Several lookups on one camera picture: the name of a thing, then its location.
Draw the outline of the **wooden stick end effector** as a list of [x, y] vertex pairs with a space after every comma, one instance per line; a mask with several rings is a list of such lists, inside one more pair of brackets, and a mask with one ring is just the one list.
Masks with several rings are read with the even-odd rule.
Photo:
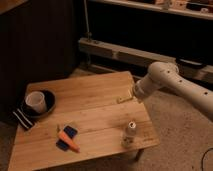
[[133, 99], [133, 96], [122, 96], [117, 98], [117, 103], [124, 103]]

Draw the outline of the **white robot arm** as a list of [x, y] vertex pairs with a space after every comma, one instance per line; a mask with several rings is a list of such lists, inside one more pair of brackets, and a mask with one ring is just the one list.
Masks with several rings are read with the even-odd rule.
[[117, 98], [123, 103], [133, 98], [144, 101], [154, 91], [166, 87], [187, 100], [206, 118], [213, 122], [213, 91], [197, 85], [179, 75], [178, 66], [170, 62], [153, 62], [147, 74], [122, 96]]

